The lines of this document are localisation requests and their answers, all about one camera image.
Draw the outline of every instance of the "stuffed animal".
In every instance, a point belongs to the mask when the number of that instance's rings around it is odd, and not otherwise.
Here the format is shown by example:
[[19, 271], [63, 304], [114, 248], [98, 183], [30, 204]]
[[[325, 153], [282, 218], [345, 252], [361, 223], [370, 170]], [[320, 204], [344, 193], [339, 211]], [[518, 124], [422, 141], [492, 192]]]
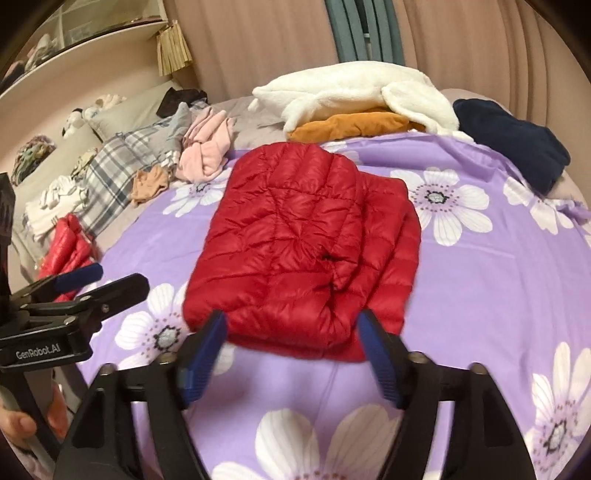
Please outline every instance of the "stuffed animal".
[[119, 105], [125, 100], [126, 97], [121, 97], [117, 94], [111, 95], [108, 93], [107, 95], [101, 95], [90, 107], [84, 110], [82, 117], [84, 117], [84, 120], [88, 121], [97, 113], [100, 113], [103, 110], [109, 110], [110, 108], [113, 108], [115, 105]]
[[117, 94], [111, 95], [108, 93], [107, 95], [101, 95], [98, 97], [95, 102], [87, 108], [74, 109], [72, 113], [68, 115], [64, 128], [61, 129], [61, 136], [68, 138], [98, 113], [102, 112], [103, 110], [109, 110], [110, 108], [113, 108], [115, 105], [119, 105], [125, 100], [127, 100], [126, 97], [122, 97]]
[[82, 125], [86, 123], [86, 120], [82, 117], [82, 108], [76, 108], [72, 110], [72, 113], [68, 115], [64, 128], [61, 129], [61, 136], [68, 138], [78, 130]]

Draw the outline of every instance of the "tassel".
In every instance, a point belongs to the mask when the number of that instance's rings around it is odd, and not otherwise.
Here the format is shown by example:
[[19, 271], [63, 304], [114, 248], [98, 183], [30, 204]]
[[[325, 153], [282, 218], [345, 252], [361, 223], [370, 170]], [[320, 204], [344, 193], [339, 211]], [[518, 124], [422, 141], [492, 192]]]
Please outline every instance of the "tassel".
[[193, 61], [178, 21], [162, 30], [157, 37], [158, 71], [161, 76], [185, 68]]

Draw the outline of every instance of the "finger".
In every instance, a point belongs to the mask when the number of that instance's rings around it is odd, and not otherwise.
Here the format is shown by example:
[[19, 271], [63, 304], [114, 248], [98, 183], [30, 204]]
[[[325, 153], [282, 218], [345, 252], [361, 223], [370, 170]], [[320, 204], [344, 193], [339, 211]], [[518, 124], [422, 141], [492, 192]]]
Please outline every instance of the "finger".
[[0, 410], [0, 430], [14, 445], [28, 449], [25, 439], [35, 435], [37, 425], [26, 413]]
[[53, 401], [47, 412], [47, 423], [60, 438], [65, 438], [68, 432], [68, 414], [66, 399], [61, 394], [59, 386], [53, 384]]

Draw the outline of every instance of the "purple bedsheet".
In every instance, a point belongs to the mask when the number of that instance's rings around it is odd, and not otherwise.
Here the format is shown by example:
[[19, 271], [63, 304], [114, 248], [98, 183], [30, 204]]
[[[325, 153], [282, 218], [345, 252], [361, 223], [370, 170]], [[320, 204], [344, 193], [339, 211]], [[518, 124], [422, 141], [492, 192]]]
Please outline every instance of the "purple bedsheet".
[[[555, 478], [591, 423], [591, 228], [580, 225], [586, 210], [540, 201], [505, 157], [453, 138], [408, 133], [325, 148], [360, 170], [407, 182], [423, 242], [403, 338], [440, 364], [485, 364], [538, 478]], [[152, 290], [92, 339], [95, 353], [81, 365], [88, 381], [105, 362], [142, 365], [187, 335], [184, 286], [230, 170], [210, 184], [161, 195], [106, 253], [100, 284], [139, 272]], [[137, 415], [142, 451], [155, 465], [146, 413]], [[381, 398], [368, 364], [226, 345], [186, 420], [214, 480], [370, 480], [400, 415]], [[439, 477], [449, 418], [443, 406], [426, 478]]]

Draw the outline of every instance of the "blue gripper pad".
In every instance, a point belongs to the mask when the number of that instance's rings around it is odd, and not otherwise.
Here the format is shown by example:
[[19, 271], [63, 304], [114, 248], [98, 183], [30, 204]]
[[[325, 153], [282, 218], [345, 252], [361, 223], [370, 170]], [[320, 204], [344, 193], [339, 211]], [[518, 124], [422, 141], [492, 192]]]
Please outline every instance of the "blue gripper pad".
[[178, 355], [177, 388], [186, 407], [203, 396], [227, 336], [226, 315], [215, 310], [203, 328], [183, 342]]
[[103, 267], [93, 263], [56, 277], [54, 288], [61, 293], [78, 290], [103, 278]]
[[363, 310], [357, 317], [357, 330], [365, 352], [371, 364], [382, 395], [396, 408], [402, 408], [402, 395], [397, 388], [396, 370], [392, 364], [388, 349], [390, 339], [374, 314]]

